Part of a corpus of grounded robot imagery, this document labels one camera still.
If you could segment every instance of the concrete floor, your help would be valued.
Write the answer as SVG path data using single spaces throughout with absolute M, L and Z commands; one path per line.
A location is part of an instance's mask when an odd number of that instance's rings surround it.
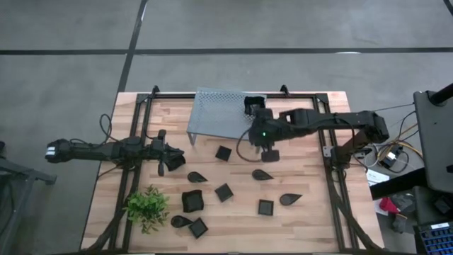
M 139 0 L 0 0 L 0 50 L 127 49 Z M 442 0 L 149 0 L 137 49 L 197 47 L 451 47 Z M 76 251 L 98 162 L 48 164 L 57 138 L 101 141 L 125 56 L 1 56 L 0 140 L 14 162 L 58 175 L 38 183 L 14 254 Z M 453 81 L 452 53 L 135 56 L 126 91 L 198 86 L 346 91 L 353 111 L 412 102 Z M 382 111 L 392 135 L 413 108 Z M 406 127 L 415 118 L 409 118 Z M 409 140 L 420 148 L 415 136 Z M 415 168 L 423 163 L 411 157 Z M 379 218 L 386 247 L 415 251 L 413 236 Z

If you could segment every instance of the green plant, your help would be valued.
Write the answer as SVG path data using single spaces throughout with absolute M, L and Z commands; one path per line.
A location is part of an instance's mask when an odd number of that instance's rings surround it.
M 125 208 L 128 219 L 133 223 L 142 226 L 142 233 L 149 234 L 149 230 L 158 231 L 157 224 L 164 225 L 169 212 L 167 211 L 167 201 L 169 197 L 164 197 L 159 190 L 152 185 L 144 193 L 139 191 L 133 193 Z

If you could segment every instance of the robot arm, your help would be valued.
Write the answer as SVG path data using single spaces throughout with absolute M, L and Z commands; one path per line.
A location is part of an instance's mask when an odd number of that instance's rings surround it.
M 318 130 L 360 129 L 343 146 L 331 150 L 333 164 L 348 167 L 351 155 L 365 145 L 384 142 L 389 138 L 385 121 L 372 111 L 359 113 L 318 113 L 312 109 L 294 109 L 281 112 L 274 119 L 271 109 L 260 109 L 248 131 L 252 145 L 262 147 L 261 160 L 276 162 L 280 159 L 278 150 L 273 150 L 275 142 L 295 137 L 304 137 Z
M 163 163 L 169 171 L 185 163 L 184 151 L 165 143 L 165 130 L 160 130 L 151 144 L 142 146 L 140 137 L 128 137 L 105 144 L 89 144 L 58 139 L 47 145 L 45 155 L 49 163 L 67 162 L 71 159 L 110 161 L 122 167 L 132 168 L 141 160 L 159 160 L 160 176 L 164 175 Z

